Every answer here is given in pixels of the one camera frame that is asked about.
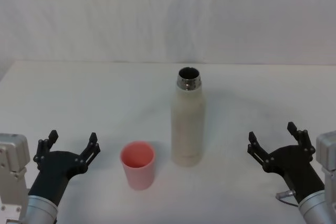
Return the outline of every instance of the stainless steel bottle neck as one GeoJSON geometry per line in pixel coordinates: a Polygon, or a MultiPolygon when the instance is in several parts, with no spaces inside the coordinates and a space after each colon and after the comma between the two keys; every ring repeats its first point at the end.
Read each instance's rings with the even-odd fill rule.
{"type": "Polygon", "coordinates": [[[177,86],[186,91],[198,89],[202,85],[200,72],[191,67],[182,68],[178,72],[177,86]]]}

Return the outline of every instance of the bottle opening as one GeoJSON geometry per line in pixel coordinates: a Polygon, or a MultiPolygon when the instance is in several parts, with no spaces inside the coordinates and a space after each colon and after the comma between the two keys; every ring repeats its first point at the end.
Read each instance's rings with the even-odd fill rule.
{"type": "Polygon", "coordinates": [[[179,72],[178,75],[186,80],[192,80],[196,79],[199,77],[200,72],[196,68],[191,68],[191,67],[186,67],[182,68],[179,72]]]}

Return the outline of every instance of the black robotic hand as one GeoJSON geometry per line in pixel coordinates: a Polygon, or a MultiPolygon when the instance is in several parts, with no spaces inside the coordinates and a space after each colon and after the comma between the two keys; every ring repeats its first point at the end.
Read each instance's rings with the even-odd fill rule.
{"type": "Polygon", "coordinates": [[[88,166],[100,152],[97,136],[92,133],[89,144],[80,154],[54,151],[50,149],[56,142],[58,134],[51,131],[48,139],[39,140],[34,161],[39,174],[35,179],[29,195],[46,198],[58,206],[70,179],[88,170],[88,166]]]}
{"type": "Polygon", "coordinates": [[[276,173],[284,178],[295,199],[301,202],[312,193],[324,190],[324,184],[310,165],[315,148],[311,145],[307,130],[298,131],[293,122],[287,126],[298,145],[289,145],[267,153],[258,143],[253,132],[249,133],[247,152],[267,173],[276,173]]]}

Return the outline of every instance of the cup rim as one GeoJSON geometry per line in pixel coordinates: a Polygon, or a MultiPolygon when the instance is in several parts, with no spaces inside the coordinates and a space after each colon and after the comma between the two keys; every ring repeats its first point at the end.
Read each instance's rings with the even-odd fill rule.
{"type": "Polygon", "coordinates": [[[155,150],[154,150],[153,146],[152,146],[150,143],[148,143],[148,142],[146,142],[146,141],[133,141],[133,142],[131,142],[131,143],[128,143],[127,145],[125,145],[125,146],[122,148],[122,150],[121,150],[121,152],[120,152],[120,156],[119,156],[119,158],[120,158],[120,161],[121,161],[122,165],[126,166],[127,169],[131,169],[131,170],[141,170],[141,169],[146,169],[147,167],[151,166],[151,165],[154,163],[154,161],[155,161],[156,155],[155,155],[155,150]],[[131,166],[128,166],[127,164],[124,163],[124,161],[122,160],[122,154],[125,152],[125,150],[126,150],[130,145],[133,145],[133,144],[144,144],[144,145],[146,145],[146,146],[152,151],[152,153],[153,153],[153,158],[150,160],[150,162],[149,162],[148,164],[146,164],[146,165],[144,165],[144,166],[141,166],[141,167],[131,167],[131,166]]]}

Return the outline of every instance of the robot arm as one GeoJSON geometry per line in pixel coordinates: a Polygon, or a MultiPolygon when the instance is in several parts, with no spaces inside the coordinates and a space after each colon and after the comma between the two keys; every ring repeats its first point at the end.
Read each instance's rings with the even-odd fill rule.
{"type": "Polygon", "coordinates": [[[336,131],[317,138],[317,161],[326,174],[324,189],[322,180],[310,165],[315,149],[308,132],[298,131],[292,122],[288,123],[287,129],[298,145],[285,146],[268,154],[260,147],[254,133],[250,132],[247,152],[265,172],[283,177],[290,191],[277,196],[294,196],[307,224],[336,223],[336,131]]]}
{"type": "Polygon", "coordinates": [[[58,138],[54,130],[38,142],[34,161],[40,170],[29,193],[24,174],[29,163],[27,139],[22,135],[0,134],[0,222],[6,224],[55,224],[58,204],[70,179],[88,170],[100,152],[97,136],[80,154],[50,149],[58,138]]]}

